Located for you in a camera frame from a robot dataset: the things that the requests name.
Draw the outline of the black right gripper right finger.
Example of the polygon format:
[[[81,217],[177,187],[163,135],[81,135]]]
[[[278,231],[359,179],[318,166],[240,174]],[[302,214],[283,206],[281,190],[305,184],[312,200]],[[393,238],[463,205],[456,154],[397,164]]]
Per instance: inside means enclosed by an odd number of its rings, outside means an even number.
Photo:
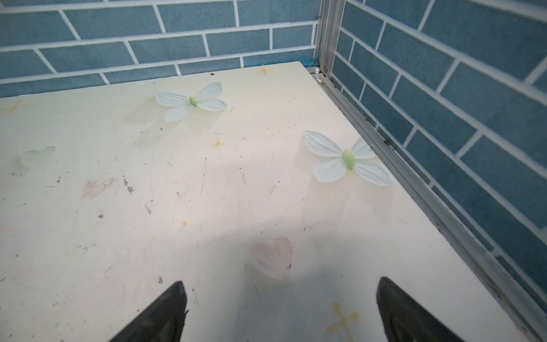
[[[377,286],[376,300],[389,342],[463,342],[459,336],[385,276],[380,279]]]

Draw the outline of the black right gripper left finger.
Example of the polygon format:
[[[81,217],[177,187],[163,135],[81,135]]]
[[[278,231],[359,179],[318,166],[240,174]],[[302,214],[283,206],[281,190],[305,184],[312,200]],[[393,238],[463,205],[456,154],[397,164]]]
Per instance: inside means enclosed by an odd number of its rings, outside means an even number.
[[[182,281],[174,282],[111,342],[179,342],[187,316],[187,294]]]

